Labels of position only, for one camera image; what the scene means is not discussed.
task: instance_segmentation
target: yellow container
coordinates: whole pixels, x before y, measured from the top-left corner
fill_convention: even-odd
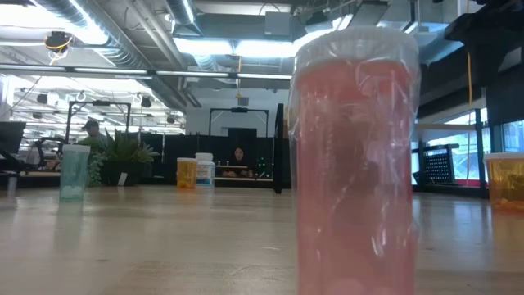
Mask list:
[[[494,209],[524,212],[524,152],[497,152],[484,156]]]
[[[177,158],[177,188],[195,188],[197,159]]]

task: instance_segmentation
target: clear plastic cup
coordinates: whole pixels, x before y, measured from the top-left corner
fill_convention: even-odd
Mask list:
[[[83,200],[88,179],[88,158],[90,147],[66,144],[60,174],[60,199]]]
[[[297,53],[299,295],[413,294],[409,135],[419,81],[418,46],[393,29],[345,29]]]

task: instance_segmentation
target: wooden table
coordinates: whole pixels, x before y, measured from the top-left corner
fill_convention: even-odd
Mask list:
[[[92,188],[84,204],[19,193],[0,211],[2,295],[295,294],[289,191]],[[417,295],[524,294],[524,216],[420,194],[413,217]]]

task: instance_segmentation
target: woman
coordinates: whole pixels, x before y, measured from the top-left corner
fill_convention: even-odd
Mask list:
[[[222,172],[224,177],[247,177],[249,175],[249,165],[246,160],[246,155],[241,147],[236,147],[231,157],[229,157],[229,166],[236,166],[241,168],[226,168]]]

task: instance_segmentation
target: ventilation duct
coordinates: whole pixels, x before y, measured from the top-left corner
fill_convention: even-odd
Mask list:
[[[197,24],[197,14],[192,0],[165,0],[167,9],[178,25],[174,30],[180,27],[185,27],[194,33],[202,36],[200,27]],[[212,55],[195,55],[195,61],[201,70],[220,71],[219,64],[217,64],[215,57]]]
[[[178,25],[175,30],[185,27],[188,30],[202,36],[197,24],[197,13],[192,0],[165,0],[167,10]]]
[[[122,33],[120,27],[94,1],[89,0],[32,0],[57,17],[68,20],[80,29],[101,30],[109,38],[107,50],[99,50],[102,56],[119,68],[151,69],[152,64]],[[169,108],[184,110],[187,105],[183,96],[172,89],[162,78],[143,80],[159,99]]]

